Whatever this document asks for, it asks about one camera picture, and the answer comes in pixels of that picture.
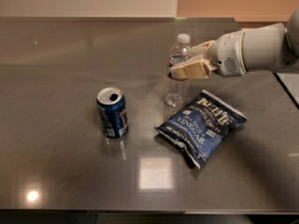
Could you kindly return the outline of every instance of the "blue chip bag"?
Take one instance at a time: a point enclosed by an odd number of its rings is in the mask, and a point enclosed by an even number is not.
[[[202,91],[169,121],[155,127],[173,145],[181,148],[201,168],[216,147],[247,116],[208,91]]]

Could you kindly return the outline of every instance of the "pepsi can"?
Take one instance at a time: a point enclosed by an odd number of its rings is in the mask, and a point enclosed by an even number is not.
[[[105,135],[109,138],[123,137],[129,126],[125,98],[121,90],[115,87],[104,88],[97,94],[96,102]]]

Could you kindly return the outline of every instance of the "gray tabletop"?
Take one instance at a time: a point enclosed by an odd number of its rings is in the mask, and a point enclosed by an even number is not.
[[[231,19],[0,22],[0,209],[282,213],[299,211],[299,113],[271,73],[192,80],[249,116],[202,170],[153,127],[167,53],[179,33],[200,44]],[[96,94],[126,96],[129,133],[107,139]],[[35,201],[28,193],[36,191]]]

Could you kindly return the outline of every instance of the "clear plastic bottle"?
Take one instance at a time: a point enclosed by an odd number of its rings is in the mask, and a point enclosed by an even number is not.
[[[186,61],[188,50],[190,49],[190,37],[187,34],[178,35],[177,42],[169,51],[167,65],[165,102],[173,107],[183,106],[186,102],[187,91],[189,88],[188,79],[174,79],[171,77],[169,68],[176,63]]]

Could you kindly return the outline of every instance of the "bottle cap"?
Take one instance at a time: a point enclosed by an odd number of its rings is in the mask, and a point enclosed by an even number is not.
[[[178,42],[180,44],[188,44],[188,43],[190,43],[190,36],[188,34],[179,34]]]

